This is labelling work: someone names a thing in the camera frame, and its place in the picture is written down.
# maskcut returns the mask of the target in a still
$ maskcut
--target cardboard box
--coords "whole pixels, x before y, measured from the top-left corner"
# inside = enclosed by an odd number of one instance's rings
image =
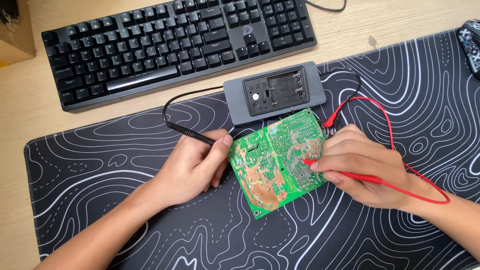
[[[0,0],[0,67],[34,57],[27,0]]]

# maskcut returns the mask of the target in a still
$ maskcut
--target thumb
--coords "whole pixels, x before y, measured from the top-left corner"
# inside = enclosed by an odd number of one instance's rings
[[[233,138],[230,135],[225,135],[218,139],[210,149],[210,152],[205,159],[197,165],[195,170],[202,174],[202,177],[210,180],[217,168],[227,158],[228,151],[232,145]]]
[[[347,177],[341,172],[327,171],[324,173],[324,178],[348,193],[355,200],[361,200],[369,192],[360,181]]]

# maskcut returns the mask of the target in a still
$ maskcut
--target forearm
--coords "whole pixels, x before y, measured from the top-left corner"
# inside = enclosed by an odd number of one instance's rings
[[[430,189],[429,197],[435,196],[435,192],[438,193]],[[415,199],[402,210],[435,225],[480,261],[480,204],[447,194],[451,199],[449,204],[432,204]]]
[[[63,244],[35,270],[106,269],[128,239],[156,213],[137,194],[137,191],[133,192],[105,216]]]

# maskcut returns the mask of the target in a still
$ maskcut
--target black mouse pad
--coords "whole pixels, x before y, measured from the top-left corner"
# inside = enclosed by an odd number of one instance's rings
[[[359,96],[388,111],[404,161],[441,188],[480,200],[480,81],[454,30],[318,66],[351,69]],[[357,87],[339,71],[322,76],[327,118]],[[179,134],[161,109],[49,135],[25,147],[40,258],[119,204],[162,167]],[[383,114],[353,100],[343,112],[388,146]],[[218,128],[234,138],[265,125],[235,129],[223,93],[171,105],[171,121],[198,132]],[[255,220],[231,169],[219,188],[175,205],[145,223],[115,257],[112,269],[467,269],[478,262],[428,222],[374,209],[325,184]]]

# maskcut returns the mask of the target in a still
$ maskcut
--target circuit board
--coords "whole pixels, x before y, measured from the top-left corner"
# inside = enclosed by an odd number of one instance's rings
[[[232,143],[228,159],[255,219],[326,183],[303,164],[322,156],[324,142],[307,108]]]

